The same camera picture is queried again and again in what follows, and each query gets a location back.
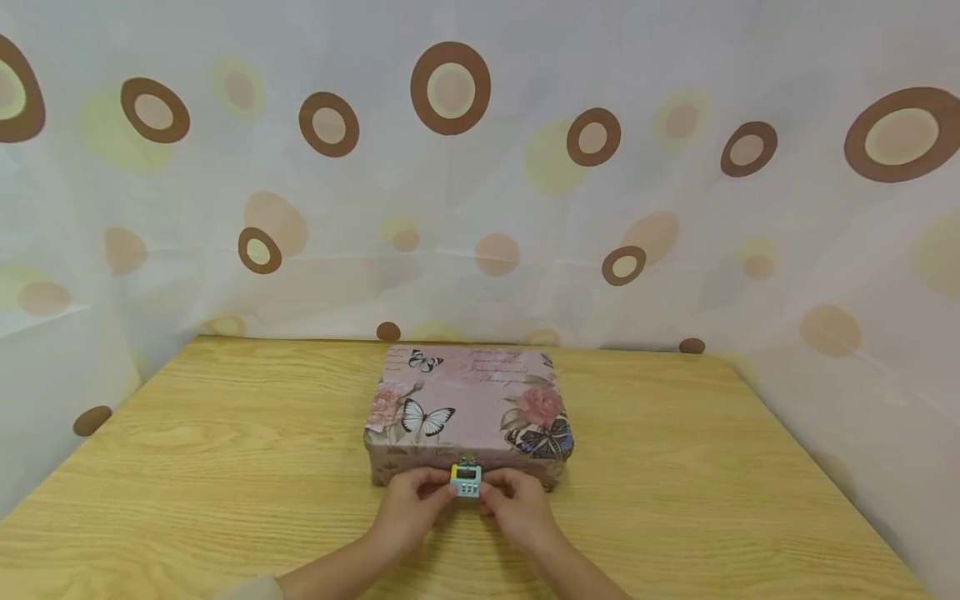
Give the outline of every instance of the black and white butterfly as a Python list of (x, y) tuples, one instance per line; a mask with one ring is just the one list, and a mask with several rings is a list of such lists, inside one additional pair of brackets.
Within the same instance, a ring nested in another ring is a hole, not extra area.
[(443, 358), (427, 356), (419, 350), (414, 350), (410, 354), (410, 361), (407, 364), (414, 369), (419, 368), (422, 372), (431, 372), (434, 367), (438, 367), (443, 361)]
[(400, 424), (409, 433), (416, 431), (430, 438), (444, 430), (444, 425), (457, 412), (455, 408), (438, 408), (429, 415), (423, 412), (420, 403), (412, 398), (407, 398), (403, 403), (403, 419)]
[(570, 431), (570, 421), (567, 420), (566, 413), (560, 413), (553, 419), (549, 429), (538, 427), (508, 431), (504, 439), (509, 445), (533, 458), (566, 460), (573, 453), (573, 433)]

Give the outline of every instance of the hand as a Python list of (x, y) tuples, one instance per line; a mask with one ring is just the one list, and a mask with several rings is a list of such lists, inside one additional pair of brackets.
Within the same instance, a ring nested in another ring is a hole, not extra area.
[(423, 541), (456, 494), (449, 471), (423, 467), (396, 475), (368, 535), (399, 558)]
[(503, 535), (527, 558), (566, 543), (543, 485), (524, 472), (512, 468), (485, 472), (480, 484), (480, 513), (493, 515)]

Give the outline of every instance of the wooden table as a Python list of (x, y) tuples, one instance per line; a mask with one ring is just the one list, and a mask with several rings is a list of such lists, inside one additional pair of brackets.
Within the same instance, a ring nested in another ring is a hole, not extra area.
[[(198, 338), (3, 521), (0, 597), (209, 598), (353, 540), (386, 349)], [(927, 597), (720, 360), (551, 353), (577, 438), (557, 520), (635, 597)], [(370, 592), (547, 596), (466, 503)]]

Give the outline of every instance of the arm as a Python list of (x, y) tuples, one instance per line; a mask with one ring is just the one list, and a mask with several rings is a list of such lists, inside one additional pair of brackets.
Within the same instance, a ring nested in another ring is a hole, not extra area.
[(480, 511), (562, 600), (630, 600), (610, 577), (574, 547), (557, 525), (536, 477), (511, 468), (484, 473)]
[(240, 588), (236, 600), (344, 600), (356, 598), (413, 550), (456, 495), (450, 473), (415, 468), (394, 477), (366, 534), (276, 583), (257, 580)]

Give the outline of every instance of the pink box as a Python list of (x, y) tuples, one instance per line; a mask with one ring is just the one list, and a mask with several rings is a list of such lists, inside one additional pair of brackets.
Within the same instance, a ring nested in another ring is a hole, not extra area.
[(472, 458), (484, 470), (524, 470), (550, 490), (573, 451), (573, 434), (547, 354), (393, 346), (364, 443), (377, 485), (410, 468), (450, 469)]

